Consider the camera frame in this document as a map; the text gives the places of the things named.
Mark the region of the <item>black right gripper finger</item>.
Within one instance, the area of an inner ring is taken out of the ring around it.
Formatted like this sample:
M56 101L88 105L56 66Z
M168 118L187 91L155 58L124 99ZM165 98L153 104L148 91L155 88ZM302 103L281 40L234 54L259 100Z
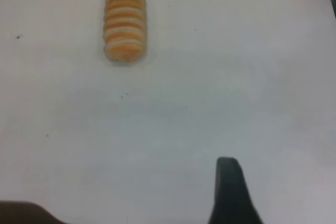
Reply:
M262 223L251 200L243 170L235 158L217 159L214 207L209 223Z

